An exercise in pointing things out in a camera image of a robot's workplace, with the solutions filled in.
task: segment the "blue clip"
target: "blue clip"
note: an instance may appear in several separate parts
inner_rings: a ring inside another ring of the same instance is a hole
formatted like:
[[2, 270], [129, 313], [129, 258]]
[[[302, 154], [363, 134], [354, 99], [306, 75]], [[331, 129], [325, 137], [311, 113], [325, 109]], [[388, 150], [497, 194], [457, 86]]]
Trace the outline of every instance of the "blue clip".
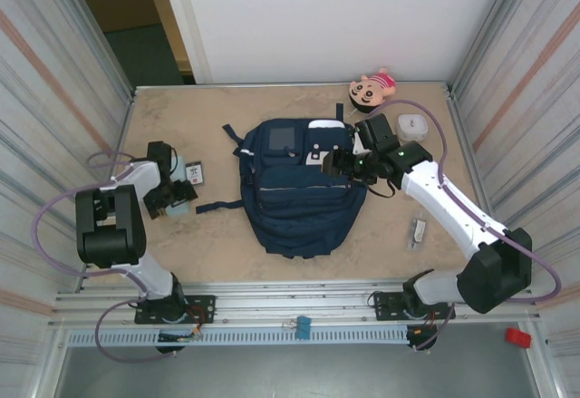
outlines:
[[310, 324], [312, 319], [308, 316], [298, 316], [296, 318], [296, 339], [310, 340]]

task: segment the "white wall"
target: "white wall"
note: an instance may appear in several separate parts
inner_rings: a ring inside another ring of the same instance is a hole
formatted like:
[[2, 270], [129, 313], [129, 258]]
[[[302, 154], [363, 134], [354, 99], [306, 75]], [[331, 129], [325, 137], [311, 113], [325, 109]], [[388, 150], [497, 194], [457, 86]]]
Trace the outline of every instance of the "white wall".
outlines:
[[198, 83], [448, 80], [494, 0], [170, 0]]

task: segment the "gray floor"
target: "gray floor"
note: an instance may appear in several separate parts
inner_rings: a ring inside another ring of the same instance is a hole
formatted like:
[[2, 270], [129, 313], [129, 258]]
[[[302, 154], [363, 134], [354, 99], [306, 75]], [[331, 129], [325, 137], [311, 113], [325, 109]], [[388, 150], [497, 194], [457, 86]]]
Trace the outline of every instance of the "gray floor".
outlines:
[[133, 87], [183, 84], [160, 24], [106, 33], [105, 37]]
[[[431, 354], [404, 345], [186, 348], [177, 359], [116, 364], [93, 348], [69, 351], [56, 396], [324, 398], [538, 396], [525, 350], [508, 325], [450, 325]], [[118, 349], [130, 356], [151, 350]]]

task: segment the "corrugated metal wall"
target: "corrugated metal wall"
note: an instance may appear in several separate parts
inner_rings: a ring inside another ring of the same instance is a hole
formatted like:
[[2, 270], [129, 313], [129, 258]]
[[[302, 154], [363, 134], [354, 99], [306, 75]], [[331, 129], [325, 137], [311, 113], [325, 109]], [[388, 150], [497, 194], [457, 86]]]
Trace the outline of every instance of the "corrugated metal wall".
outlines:
[[[541, 305], [567, 391], [580, 393], [580, 0], [510, 0], [454, 85], [496, 217], [563, 278]], [[536, 270], [535, 280], [551, 285]]]
[[[115, 149], [131, 103], [79, 0], [0, 0], [0, 396], [21, 396], [39, 356], [57, 291], [75, 279], [32, 248], [34, 213], [71, 187], [102, 180], [86, 157]], [[80, 267], [74, 208], [41, 228], [55, 257]]]

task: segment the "small card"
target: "small card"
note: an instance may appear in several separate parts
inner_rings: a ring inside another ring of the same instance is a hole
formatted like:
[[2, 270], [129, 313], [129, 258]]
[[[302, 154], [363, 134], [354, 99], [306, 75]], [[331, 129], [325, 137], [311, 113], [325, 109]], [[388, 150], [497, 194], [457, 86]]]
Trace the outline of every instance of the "small card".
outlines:
[[203, 185], [203, 169], [200, 160], [185, 164], [185, 173], [191, 185]]

